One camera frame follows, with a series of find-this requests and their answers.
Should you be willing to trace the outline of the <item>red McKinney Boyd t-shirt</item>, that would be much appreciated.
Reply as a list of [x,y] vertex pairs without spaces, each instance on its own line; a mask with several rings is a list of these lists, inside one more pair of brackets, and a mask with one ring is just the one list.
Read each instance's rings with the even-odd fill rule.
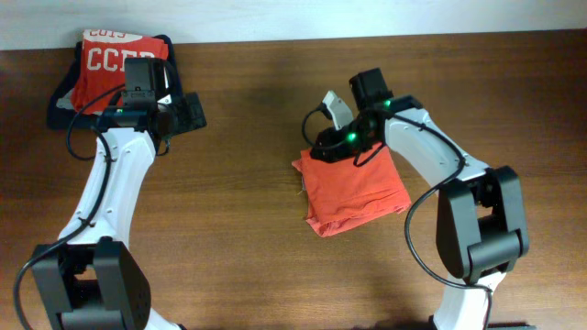
[[308,198],[305,221],[320,237],[332,237],[388,214],[400,214],[411,199],[388,148],[362,167],[352,159],[326,163],[308,149],[292,162]]

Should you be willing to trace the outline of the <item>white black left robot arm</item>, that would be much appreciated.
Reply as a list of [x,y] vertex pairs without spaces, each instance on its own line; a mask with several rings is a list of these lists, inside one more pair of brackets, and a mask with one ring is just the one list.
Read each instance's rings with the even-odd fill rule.
[[91,128],[93,167],[72,218],[17,274],[13,298],[24,328],[20,284],[28,270],[53,329],[178,328],[153,309],[129,234],[150,166],[168,153],[172,137],[205,127],[205,116],[168,61],[129,58],[125,68],[124,83],[105,92],[109,100]]

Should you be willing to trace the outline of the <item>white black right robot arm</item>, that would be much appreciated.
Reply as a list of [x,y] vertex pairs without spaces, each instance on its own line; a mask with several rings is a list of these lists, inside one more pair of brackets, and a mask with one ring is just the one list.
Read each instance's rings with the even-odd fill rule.
[[[363,166],[383,149],[401,155],[429,184],[409,208],[404,238],[421,269],[444,284],[442,300],[426,322],[404,329],[491,329],[493,295],[516,262],[527,254],[529,238],[521,183],[509,166],[492,168],[459,147],[433,122],[412,95],[393,94],[378,68],[349,79],[359,112],[329,91],[317,111],[333,125],[312,141],[314,160],[352,160]],[[448,271],[436,274],[418,256],[411,223],[417,208],[437,196],[436,246]]]

